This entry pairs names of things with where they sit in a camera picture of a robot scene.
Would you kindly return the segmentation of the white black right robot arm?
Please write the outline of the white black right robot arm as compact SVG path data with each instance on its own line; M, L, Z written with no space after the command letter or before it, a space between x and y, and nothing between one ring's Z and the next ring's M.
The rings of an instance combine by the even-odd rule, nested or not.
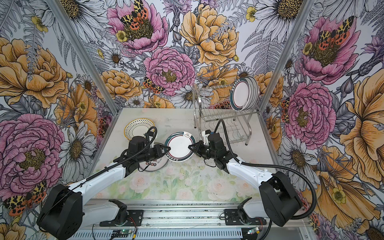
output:
M225 146L218 133L209 133L204 141L189 145L198 157L212 159L216 166L236 176L259 191L261 200L248 198L238 206L238 216L244 224L256 218L268 218L279 227L284 226L303 204L283 172L271 173L259 167L247 166L238 155Z

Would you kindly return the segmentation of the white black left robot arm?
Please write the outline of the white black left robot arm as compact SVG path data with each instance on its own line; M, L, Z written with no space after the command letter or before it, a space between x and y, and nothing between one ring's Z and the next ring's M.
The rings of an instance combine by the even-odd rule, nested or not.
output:
M123 225L128 220L127 205L118 200L104 204L86 204L99 192L120 181L134 171L140 163L165 156L170 147L154 144L144 137L133 137L128 149L103 170L69 186L57 185L48 194L37 220L41 231L58 240L67 240L80 228L110 222Z

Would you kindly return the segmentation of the yellow rim dotted plate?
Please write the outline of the yellow rim dotted plate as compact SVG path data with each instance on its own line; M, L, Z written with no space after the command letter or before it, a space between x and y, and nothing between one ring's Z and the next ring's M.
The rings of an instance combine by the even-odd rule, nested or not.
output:
M130 141L135 136L143 137L145 133L154 126L155 123L150 119L135 119L126 125L124 129L124 135Z

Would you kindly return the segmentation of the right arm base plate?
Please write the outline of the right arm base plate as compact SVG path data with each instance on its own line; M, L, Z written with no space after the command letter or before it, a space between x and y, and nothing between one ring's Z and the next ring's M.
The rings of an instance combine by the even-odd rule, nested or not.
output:
M237 209L224 209L224 221L226 226L257 225L264 226L267 220L264 218L249 218L243 211Z

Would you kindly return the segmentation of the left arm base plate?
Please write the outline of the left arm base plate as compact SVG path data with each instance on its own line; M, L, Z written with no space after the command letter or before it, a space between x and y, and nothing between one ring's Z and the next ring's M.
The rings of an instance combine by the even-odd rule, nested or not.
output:
M100 227L140 227L142 225L143 210L126 210L118 213L111 221L100 222Z

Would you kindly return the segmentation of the white black ring plate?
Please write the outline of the white black ring plate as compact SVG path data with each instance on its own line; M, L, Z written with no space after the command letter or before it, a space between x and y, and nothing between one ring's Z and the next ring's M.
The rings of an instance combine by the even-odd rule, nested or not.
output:
M259 87L259 84L258 82L255 80L255 78L251 77L251 81L252 83L254 84L254 99L253 99L253 102L252 102L252 105L251 107L253 108L254 105L258 102L259 100L259 96L260 96L260 87Z

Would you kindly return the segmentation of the green rim plate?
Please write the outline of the green rim plate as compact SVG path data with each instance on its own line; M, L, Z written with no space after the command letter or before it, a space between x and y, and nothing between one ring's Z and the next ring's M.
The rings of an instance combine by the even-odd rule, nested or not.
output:
M169 159L166 156L159 158L157 160L153 160L150 162L142 162L140 163L140 170L146 172L154 172L158 171L168 163Z
M189 145L195 143L194 136L188 132L173 133L165 141L165 146L171 148L166 157L172 162L184 162L194 154Z
M235 111L247 110L254 100L255 86L250 77L236 80L230 90L230 105Z

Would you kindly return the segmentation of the chrome wire dish rack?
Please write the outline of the chrome wire dish rack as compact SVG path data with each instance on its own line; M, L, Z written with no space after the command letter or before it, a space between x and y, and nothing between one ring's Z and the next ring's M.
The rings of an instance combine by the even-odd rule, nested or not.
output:
M258 114L258 105L249 110L235 111L232 108L225 109L224 102L219 102L218 109L203 108L205 96L203 93L212 91L212 88L199 88L196 84L192 86L192 100L194 110L194 128L198 130L200 140L203 139L203 131L214 130L220 119L224 120L229 135L230 143L241 143L248 145L252 136L250 120L252 115Z

